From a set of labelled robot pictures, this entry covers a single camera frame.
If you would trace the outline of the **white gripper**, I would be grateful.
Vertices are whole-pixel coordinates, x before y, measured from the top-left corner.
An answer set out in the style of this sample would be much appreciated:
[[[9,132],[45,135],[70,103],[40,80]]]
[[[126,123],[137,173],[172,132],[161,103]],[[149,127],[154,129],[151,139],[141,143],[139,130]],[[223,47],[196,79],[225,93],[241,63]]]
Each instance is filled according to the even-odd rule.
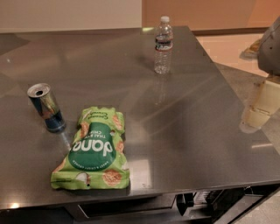
[[[280,17],[263,34],[258,50],[258,67],[268,74],[280,75]],[[255,84],[253,99],[244,122],[261,128],[280,109],[280,76],[268,76]]]

